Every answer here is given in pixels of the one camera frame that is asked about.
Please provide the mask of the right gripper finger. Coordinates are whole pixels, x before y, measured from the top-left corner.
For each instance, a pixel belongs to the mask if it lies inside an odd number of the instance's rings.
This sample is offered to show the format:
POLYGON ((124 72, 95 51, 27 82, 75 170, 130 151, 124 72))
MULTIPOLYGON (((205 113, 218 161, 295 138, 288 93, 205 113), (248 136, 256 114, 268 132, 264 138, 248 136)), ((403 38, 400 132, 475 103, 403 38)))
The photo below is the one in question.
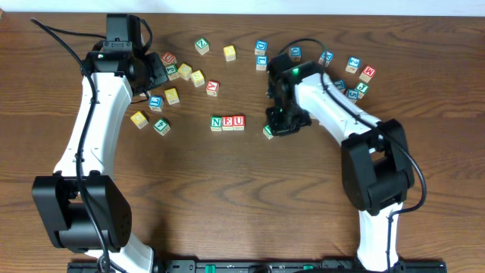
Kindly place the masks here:
POLYGON ((286 122, 286 112, 282 108, 270 107, 265 111, 267 116, 267 124, 270 132, 274 136, 284 136, 288 133, 288 125, 286 122))
POLYGON ((307 127, 311 125, 311 118, 307 111, 293 114, 290 121, 291 131, 299 131, 302 127, 307 127))

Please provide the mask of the green R block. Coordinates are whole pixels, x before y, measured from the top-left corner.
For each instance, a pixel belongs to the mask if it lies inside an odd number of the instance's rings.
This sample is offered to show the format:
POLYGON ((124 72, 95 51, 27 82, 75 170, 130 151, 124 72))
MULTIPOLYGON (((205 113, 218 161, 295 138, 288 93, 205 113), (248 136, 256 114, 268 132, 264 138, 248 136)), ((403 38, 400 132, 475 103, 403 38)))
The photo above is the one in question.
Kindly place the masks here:
POLYGON ((263 134, 270 140, 274 137, 269 125, 265 125, 263 128, 263 134))

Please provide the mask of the red u block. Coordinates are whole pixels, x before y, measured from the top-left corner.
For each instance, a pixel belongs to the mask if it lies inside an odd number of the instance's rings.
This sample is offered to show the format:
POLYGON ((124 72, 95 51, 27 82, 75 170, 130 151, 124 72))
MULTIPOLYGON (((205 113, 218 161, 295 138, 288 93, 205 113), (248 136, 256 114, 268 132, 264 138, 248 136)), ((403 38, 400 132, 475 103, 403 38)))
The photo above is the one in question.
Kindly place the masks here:
POLYGON ((234 130, 245 130, 246 117, 244 115, 234 115, 233 116, 233 129, 234 130))
POLYGON ((177 63, 177 59, 176 59, 176 56, 171 53, 171 52, 165 52, 162 56, 161 56, 161 61, 162 61, 162 64, 167 67, 169 65, 172 65, 172 64, 176 64, 177 63))

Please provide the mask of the red E block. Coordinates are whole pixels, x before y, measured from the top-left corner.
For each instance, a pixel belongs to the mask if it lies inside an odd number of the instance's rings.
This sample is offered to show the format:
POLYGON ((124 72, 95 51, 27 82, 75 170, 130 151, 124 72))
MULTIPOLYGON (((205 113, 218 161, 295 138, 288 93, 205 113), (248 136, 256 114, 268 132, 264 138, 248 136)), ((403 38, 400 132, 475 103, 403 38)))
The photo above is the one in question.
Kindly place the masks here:
POLYGON ((234 130, 233 116, 223 116, 221 118, 221 122, 222 122, 222 131, 234 130))

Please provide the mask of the blue S block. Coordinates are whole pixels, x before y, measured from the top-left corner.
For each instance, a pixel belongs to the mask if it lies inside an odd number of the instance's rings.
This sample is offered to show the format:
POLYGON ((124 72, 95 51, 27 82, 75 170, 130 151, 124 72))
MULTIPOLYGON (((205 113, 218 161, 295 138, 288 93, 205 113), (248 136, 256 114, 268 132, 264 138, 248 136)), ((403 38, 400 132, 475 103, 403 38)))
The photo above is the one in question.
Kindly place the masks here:
POLYGON ((359 91, 356 89, 348 89, 346 90, 346 98, 352 102, 356 103, 359 100, 359 91))

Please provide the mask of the green N block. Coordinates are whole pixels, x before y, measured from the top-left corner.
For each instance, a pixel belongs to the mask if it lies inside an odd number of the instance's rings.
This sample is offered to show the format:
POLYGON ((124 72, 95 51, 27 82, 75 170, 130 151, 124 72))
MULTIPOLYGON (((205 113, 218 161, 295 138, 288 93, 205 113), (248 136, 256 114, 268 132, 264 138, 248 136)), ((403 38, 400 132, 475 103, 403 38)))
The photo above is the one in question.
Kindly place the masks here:
POLYGON ((210 120, 211 131, 222 131, 222 117, 212 116, 210 120))

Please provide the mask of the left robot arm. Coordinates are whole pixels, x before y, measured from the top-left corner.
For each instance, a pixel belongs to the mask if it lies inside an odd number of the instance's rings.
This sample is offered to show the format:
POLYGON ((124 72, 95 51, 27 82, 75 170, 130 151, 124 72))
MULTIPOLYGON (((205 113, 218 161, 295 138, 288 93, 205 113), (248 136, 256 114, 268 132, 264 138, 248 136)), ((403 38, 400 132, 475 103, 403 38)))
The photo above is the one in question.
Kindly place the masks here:
POLYGON ((114 154, 133 97, 167 80, 158 54, 142 39, 145 20, 109 14, 106 33, 78 60, 82 99, 61 159, 38 176, 34 203, 48 238, 58 249, 92 257, 69 270, 162 272, 163 262, 132 232, 132 211, 114 182, 114 154))

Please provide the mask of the green J block left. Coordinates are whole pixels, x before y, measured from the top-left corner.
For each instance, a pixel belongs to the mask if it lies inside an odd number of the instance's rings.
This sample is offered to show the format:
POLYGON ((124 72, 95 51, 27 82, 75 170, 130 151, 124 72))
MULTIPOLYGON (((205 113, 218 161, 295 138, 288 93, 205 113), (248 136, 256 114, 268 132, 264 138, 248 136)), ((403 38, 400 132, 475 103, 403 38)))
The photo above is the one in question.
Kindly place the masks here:
POLYGON ((167 78, 169 80, 176 80, 180 77, 177 66, 175 64, 170 64, 165 67, 167 78))

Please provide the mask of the blue L block left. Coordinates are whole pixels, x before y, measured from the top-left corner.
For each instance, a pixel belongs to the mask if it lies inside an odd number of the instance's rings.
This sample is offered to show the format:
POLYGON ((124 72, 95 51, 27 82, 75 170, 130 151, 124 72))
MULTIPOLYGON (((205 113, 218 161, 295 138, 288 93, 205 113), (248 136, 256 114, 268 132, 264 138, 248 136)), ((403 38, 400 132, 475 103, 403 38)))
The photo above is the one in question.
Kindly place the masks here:
POLYGON ((149 99, 149 108, 152 111, 162 112, 164 100, 161 96, 151 96, 149 99))

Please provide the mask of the blue l block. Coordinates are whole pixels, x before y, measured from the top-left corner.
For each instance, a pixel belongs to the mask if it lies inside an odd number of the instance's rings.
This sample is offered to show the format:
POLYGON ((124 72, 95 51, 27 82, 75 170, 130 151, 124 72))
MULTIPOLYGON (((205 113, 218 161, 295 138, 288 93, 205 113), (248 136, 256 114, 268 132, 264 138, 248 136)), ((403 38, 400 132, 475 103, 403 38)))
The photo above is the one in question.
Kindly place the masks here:
POLYGON ((268 65, 268 56, 266 55, 257 55, 256 56, 256 70, 257 71, 266 71, 268 65))
POLYGON ((152 111, 162 112, 164 100, 161 96, 151 96, 149 99, 149 108, 152 111))

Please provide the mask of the blue d block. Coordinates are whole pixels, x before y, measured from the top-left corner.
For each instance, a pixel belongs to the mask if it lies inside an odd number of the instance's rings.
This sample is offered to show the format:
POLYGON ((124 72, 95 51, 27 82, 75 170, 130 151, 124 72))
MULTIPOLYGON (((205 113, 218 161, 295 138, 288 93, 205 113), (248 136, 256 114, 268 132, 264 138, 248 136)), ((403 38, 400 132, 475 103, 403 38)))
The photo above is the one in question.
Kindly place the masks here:
POLYGON ((302 49, 300 46, 293 46, 289 48, 290 59, 294 62, 301 61, 302 49))
POLYGON ((264 40, 258 40, 255 43, 255 55, 266 55, 268 43, 264 40))

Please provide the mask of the yellow O block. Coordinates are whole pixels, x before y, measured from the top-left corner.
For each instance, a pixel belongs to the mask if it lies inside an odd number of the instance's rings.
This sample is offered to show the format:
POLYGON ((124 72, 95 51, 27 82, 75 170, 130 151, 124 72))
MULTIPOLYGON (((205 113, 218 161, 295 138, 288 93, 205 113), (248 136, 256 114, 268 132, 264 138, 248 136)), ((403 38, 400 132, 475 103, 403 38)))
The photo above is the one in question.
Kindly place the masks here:
POLYGON ((233 45, 228 45, 223 48, 224 57, 227 62, 236 60, 236 50, 233 45))

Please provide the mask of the green J block right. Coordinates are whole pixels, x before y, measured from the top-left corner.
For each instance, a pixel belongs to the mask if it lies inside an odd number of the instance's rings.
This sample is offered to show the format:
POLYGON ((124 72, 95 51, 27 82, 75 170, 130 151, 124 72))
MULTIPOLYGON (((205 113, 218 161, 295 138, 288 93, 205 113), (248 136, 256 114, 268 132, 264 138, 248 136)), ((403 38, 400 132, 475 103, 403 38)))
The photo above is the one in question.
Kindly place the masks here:
POLYGON ((358 91, 358 98, 362 99, 369 90, 369 85, 363 82, 359 82, 355 89, 358 91))

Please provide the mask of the red M block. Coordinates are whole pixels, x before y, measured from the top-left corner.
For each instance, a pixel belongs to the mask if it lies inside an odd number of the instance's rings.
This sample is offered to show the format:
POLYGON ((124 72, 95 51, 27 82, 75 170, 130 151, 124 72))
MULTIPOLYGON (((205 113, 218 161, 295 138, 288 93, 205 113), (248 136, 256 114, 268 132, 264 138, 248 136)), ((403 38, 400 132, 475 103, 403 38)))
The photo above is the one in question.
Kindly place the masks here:
POLYGON ((375 74, 376 74, 376 70, 374 68, 372 68, 371 66, 367 65, 362 70, 362 72, 359 76, 359 79, 366 82, 366 83, 369 83, 370 80, 375 76, 375 74))

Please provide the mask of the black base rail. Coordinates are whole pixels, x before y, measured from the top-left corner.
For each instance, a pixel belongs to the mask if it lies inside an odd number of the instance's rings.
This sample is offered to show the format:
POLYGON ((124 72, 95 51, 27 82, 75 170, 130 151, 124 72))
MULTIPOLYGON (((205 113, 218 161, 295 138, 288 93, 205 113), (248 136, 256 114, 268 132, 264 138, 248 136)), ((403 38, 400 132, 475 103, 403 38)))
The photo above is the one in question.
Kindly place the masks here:
MULTIPOLYGON (((292 272, 364 272, 357 260, 325 259, 321 262, 197 262, 170 260, 159 263, 157 273, 292 273, 292 272)), ((445 262, 397 262, 396 273, 447 273, 445 262)))

